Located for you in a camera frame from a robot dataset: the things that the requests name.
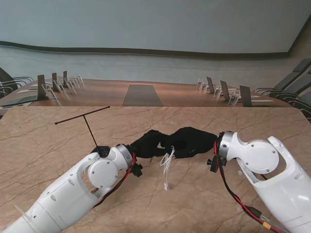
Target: black antenna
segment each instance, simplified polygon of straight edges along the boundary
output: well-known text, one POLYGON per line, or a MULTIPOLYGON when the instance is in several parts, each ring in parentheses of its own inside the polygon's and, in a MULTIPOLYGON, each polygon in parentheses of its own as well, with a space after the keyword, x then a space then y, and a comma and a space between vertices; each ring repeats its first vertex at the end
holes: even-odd
POLYGON ((95 142, 96 148, 97 148, 97 150, 98 150, 98 146, 97 146, 97 143, 96 143, 96 141, 95 141, 95 138, 94 138, 94 136, 93 136, 93 134, 92 134, 91 129, 89 128, 88 123, 87 123, 86 116, 83 116, 83 118, 84 118, 84 120, 86 121, 86 125, 87 125, 87 127, 88 127, 88 130, 89 130, 89 132, 91 133, 92 138, 93 138, 93 140, 94 140, 94 142, 95 142))
POLYGON ((73 120, 73 119, 76 119, 78 117, 83 117, 85 115, 88 115, 88 114, 91 114, 91 113, 95 113, 95 112, 98 112, 98 111, 101 111, 101 110, 104 110, 104 109, 107 109, 107 108, 110 108, 110 106, 107 106, 107 107, 104 107, 104 108, 100 108, 100 109, 97 109, 95 111, 92 111, 92 112, 89 112, 89 113, 84 113, 84 114, 81 114, 81 115, 78 115, 78 116, 75 116, 75 117, 72 117, 72 118, 68 118, 66 120, 61 120, 59 122, 55 122, 55 125, 59 124, 59 123, 63 123, 63 122, 66 122, 66 121, 69 121, 69 120, 73 120))
POLYGON ((89 113, 84 113, 84 114, 81 114, 81 115, 78 115, 78 116, 74 116, 74 117, 68 118, 68 119, 66 119, 66 120, 61 120, 61 121, 59 121, 59 122, 55 122, 55 125, 57 125, 57 124, 59 124, 59 123, 66 122, 66 121, 69 121, 69 120, 73 120, 73 119, 76 119, 76 118, 79 118, 79 117, 83 117, 84 120, 86 121, 86 125, 87 125, 87 127, 88 127, 88 130, 89 130, 89 132, 91 133, 92 138, 93 138, 93 140, 94 140, 94 143, 95 143, 95 145, 96 145, 96 148, 97 148, 97 150, 98 150, 98 145, 97 145, 96 140, 95 140, 95 138, 94 138, 94 135, 93 135, 93 133, 92 133, 92 131, 91 131, 91 128, 89 127, 88 122, 87 122, 87 120, 86 120, 86 115, 91 114, 91 113, 95 113, 95 112, 98 112, 98 111, 101 111, 101 110, 104 110, 104 109, 107 109, 107 108, 110 108, 110 106, 107 106, 107 107, 104 107, 104 108, 100 108, 100 109, 97 109, 97 110, 92 111, 92 112, 89 112, 89 113))

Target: marble table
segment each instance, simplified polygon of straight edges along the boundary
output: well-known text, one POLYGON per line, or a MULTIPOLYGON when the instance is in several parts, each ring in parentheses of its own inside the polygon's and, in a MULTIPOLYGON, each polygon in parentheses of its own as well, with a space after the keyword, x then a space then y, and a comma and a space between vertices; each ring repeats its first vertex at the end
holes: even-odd
MULTIPOLYGON (((14 107, 0 120, 0 229, 27 211, 41 192, 95 147, 83 118, 60 121, 99 107, 14 107)), ((129 144, 150 129, 171 134, 192 126, 214 134, 238 131, 244 141, 278 137, 311 172, 311 127, 294 108, 112 107, 86 117, 99 145, 129 144)), ((139 159, 139 178, 123 185, 66 233, 262 233, 231 198, 213 151, 172 161, 171 189, 164 190, 160 158, 139 159)), ((231 189, 247 205, 271 214, 235 161, 225 167, 231 189)))

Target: white plastic casing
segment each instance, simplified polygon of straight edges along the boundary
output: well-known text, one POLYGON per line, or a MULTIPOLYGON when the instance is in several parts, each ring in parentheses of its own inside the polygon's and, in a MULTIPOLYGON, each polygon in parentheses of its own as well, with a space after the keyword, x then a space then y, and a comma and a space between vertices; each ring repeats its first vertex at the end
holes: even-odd
POLYGON ((116 181, 118 171, 127 169, 132 156, 124 145, 111 148, 107 158, 92 153, 54 181, 23 216, 2 233, 60 233, 86 215, 116 181), (91 193, 82 180, 88 168, 91 193))
POLYGON ((276 169, 279 157, 276 149, 267 141, 253 140, 242 142, 235 132, 232 135, 230 145, 227 145, 226 159, 241 159, 244 164, 254 173, 266 174, 276 169))
POLYGON ((261 181, 241 159, 238 164, 270 212, 290 232, 311 233, 311 178, 277 138, 268 140, 286 161, 283 172, 261 181))
POLYGON ((88 169, 88 178, 97 188, 111 187, 118 177, 118 169, 107 159, 97 160, 88 169))

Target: white wall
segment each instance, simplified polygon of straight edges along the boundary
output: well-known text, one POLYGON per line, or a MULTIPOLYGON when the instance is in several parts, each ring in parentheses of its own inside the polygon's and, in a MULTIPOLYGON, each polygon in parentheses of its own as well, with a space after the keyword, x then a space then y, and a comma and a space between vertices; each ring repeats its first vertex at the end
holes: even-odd
POLYGON ((210 60, 186 57, 47 53, 0 46, 0 67, 11 76, 44 74, 47 78, 64 70, 69 75, 102 80, 196 83, 210 76, 239 87, 275 86, 304 58, 311 58, 311 24, 306 28, 290 58, 265 60, 210 60))
POLYGON ((47 47, 288 51, 310 0, 1 0, 0 40, 47 47))

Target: chair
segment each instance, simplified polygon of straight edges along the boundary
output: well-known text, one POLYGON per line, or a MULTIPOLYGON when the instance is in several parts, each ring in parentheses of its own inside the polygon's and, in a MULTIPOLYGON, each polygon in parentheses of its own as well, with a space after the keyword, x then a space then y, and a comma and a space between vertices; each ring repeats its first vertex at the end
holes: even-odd
POLYGON ((303 113, 303 115, 308 118, 308 120, 309 118, 311 120, 311 90, 298 98, 285 97, 283 101, 287 102, 295 108, 298 108, 303 113))
POLYGON ((311 65, 311 59, 305 58, 293 69, 293 71, 288 74, 282 81, 280 81, 275 87, 263 87, 257 88, 254 92, 264 91, 268 92, 269 90, 284 90, 287 88, 293 81, 295 81, 307 68, 311 65))
POLYGON ((5 70, 0 68, 0 84, 2 86, 10 87, 13 91, 18 89, 18 85, 22 86, 20 83, 27 84, 26 81, 33 82, 33 78, 31 77, 15 77, 12 78, 5 70))
POLYGON ((311 69, 307 74, 303 75, 296 82, 291 84, 285 90, 273 90, 270 91, 268 96, 283 100, 285 97, 297 97, 301 92, 308 89, 311 86, 311 69))

